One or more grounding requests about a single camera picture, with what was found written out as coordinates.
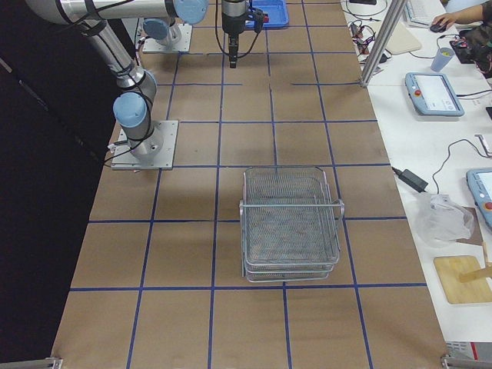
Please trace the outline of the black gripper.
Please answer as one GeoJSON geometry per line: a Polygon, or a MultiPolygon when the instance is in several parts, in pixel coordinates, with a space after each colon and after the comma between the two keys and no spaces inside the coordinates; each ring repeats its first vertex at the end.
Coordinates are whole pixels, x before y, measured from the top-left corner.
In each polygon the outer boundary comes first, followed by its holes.
{"type": "Polygon", "coordinates": [[[246,1],[225,0],[221,2],[222,29],[228,35],[229,67],[237,68],[239,36],[245,30],[246,1]]]}

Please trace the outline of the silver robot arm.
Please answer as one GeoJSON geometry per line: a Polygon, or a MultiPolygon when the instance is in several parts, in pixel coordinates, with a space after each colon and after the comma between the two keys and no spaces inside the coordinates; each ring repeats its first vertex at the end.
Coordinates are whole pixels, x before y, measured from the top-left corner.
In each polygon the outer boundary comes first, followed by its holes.
{"type": "Polygon", "coordinates": [[[179,18],[188,25],[201,22],[206,1],[29,1],[40,18],[65,30],[78,28],[98,51],[117,79],[122,95],[113,104],[115,118],[126,134],[126,153],[139,161],[154,157],[164,142],[151,108],[157,84],[151,73],[137,65],[108,24],[110,19],[143,18],[161,21],[148,35],[160,42],[170,38],[171,23],[179,18]]]}
{"type": "Polygon", "coordinates": [[[169,25],[163,18],[145,18],[143,30],[149,38],[153,38],[159,45],[170,48],[182,39],[178,25],[169,25]]]}

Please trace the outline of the person hand on mouse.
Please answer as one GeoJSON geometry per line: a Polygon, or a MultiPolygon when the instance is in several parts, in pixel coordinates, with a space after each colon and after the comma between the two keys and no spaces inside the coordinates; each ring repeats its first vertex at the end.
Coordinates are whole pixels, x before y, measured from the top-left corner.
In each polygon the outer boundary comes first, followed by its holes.
{"type": "Polygon", "coordinates": [[[447,23],[447,29],[451,27],[458,19],[458,16],[455,15],[454,13],[444,13],[442,15],[436,16],[431,24],[435,23],[447,23]]]}

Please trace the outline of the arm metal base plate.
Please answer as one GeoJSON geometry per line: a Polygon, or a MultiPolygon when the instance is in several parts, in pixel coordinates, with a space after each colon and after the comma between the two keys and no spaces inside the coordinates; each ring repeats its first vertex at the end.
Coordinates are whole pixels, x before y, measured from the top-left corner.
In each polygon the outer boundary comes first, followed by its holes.
{"type": "Polygon", "coordinates": [[[187,24],[156,23],[145,25],[147,38],[142,51],[145,54],[187,53],[191,44],[192,26],[187,24]]]}
{"type": "Polygon", "coordinates": [[[121,128],[115,152],[111,155],[113,170],[171,170],[175,158],[175,146],[178,136],[178,121],[153,121],[152,135],[137,148],[129,151],[130,146],[124,130],[121,128]]]}

